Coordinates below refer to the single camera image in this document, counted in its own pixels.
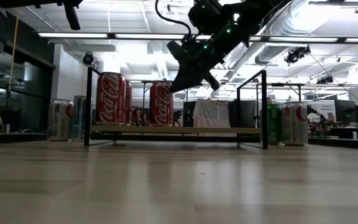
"black metal frame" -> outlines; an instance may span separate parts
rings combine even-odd
[[[254,76],[252,76],[251,78],[249,78],[247,81],[245,81],[242,85],[240,85],[239,87],[237,87],[237,122],[240,121],[240,113],[241,113],[241,104],[240,104],[240,100],[241,100],[241,88],[244,87],[246,84],[250,83],[252,80],[254,80],[255,78],[257,78],[258,76],[262,77],[262,149],[267,149],[268,145],[267,145],[267,83],[266,83],[266,70],[261,70],[258,73],[256,73]],[[259,102],[258,102],[258,97],[257,97],[257,101],[256,101],[256,105],[257,105],[257,111],[259,110]],[[241,135],[237,134],[237,143],[240,144],[240,138]]]
[[[93,72],[100,76],[100,72],[96,69],[89,67],[88,68],[88,77],[86,80],[86,108],[85,108],[85,135],[84,135],[84,145],[90,146],[91,139],[91,107],[92,107],[92,77]]]
[[[133,141],[193,141],[193,142],[236,142],[237,144],[241,142],[260,142],[260,136],[257,134],[237,134],[236,137],[202,137],[202,136],[186,136],[184,134],[177,135],[177,136],[153,136],[153,135],[121,135],[121,133],[109,133],[109,134],[103,134],[103,133],[93,133],[91,134],[91,95],[92,95],[92,77],[93,72],[100,75],[101,73],[97,71],[96,69],[90,67],[88,68],[88,79],[86,82],[86,110],[85,110],[85,139],[84,139],[84,145],[85,146],[94,146],[97,144],[104,144],[107,142],[98,142],[94,144],[90,144],[90,139],[95,140],[110,140],[112,142],[115,142],[117,140],[133,140]],[[265,83],[264,88],[266,90],[266,71],[263,70],[256,74],[255,76],[258,76],[262,74],[262,82]],[[152,81],[143,81],[143,108],[145,104],[145,92],[146,83],[149,83]],[[266,91],[264,95],[264,102],[265,102],[265,109],[266,109]],[[265,132],[264,136],[267,136],[267,125],[265,125]],[[264,138],[264,149],[267,148],[267,138]]]

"monitor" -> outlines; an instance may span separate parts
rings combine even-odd
[[[335,100],[337,122],[356,122],[356,104],[349,100]]]

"coca-cola logo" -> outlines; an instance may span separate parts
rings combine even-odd
[[[171,104],[171,93],[166,83],[157,83],[155,87],[155,105],[158,107],[158,115],[154,116],[158,124],[168,124],[168,114],[170,113],[169,105]]]
[[[118,75],[114,73],[107,73],[102,75],[101,88],[102,92],[108,95],[108,97],[117,99],[119,89]]]
[[[104,122],[116,121],[117,103],[114,100],[119,97],[119,77],[114,73],[107,73],[101,76],[100,101],[103,102],[103,110],[99,112],[99,117]]]

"security camera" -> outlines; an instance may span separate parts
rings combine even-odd
[[[87,66],[91,67],[95,63],[92,52],[86,52],[85,56],[82,58],[82,62]]]

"floor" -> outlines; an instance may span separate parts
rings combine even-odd
[[[358,223],[358,150],[0,145],[0,224]]]

